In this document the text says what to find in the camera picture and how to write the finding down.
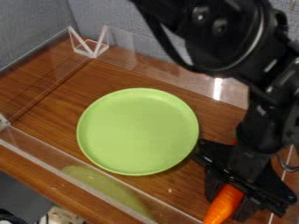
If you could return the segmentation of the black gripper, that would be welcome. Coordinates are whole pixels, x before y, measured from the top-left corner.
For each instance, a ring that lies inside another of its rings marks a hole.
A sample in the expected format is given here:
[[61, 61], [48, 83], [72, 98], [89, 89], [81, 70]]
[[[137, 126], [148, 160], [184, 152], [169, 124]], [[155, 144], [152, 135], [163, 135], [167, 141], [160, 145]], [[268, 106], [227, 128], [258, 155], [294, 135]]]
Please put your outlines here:
[[268, 210], [283, 217], [298, 201], [295, 192], [275, 172], [271, 157], [271, 154], [244, 150], [240, 145], [205, 139], [196, 143], [192, 159], [204, 167], [207, 201], [213, 201], [224, 185], [232, 185], [244, 194], [234, 221], [244, 222], [258, 210]]

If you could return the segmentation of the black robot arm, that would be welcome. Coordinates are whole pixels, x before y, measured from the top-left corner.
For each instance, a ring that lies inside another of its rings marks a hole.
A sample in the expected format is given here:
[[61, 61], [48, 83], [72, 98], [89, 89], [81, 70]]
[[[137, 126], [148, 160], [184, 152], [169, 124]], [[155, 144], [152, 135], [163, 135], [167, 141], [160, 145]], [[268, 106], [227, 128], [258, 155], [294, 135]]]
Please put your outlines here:
[[271, 159], [287, 146], [299, 149], [299, 42], [288, 37], [286, 14], [268, 0], [131, 2], [179, 66], [248, 87], [235, 144], [197, 142], [208, 201], [232, 186], [240, 192], [235, 221], [263, 209], [284, 215], [298, 198]]

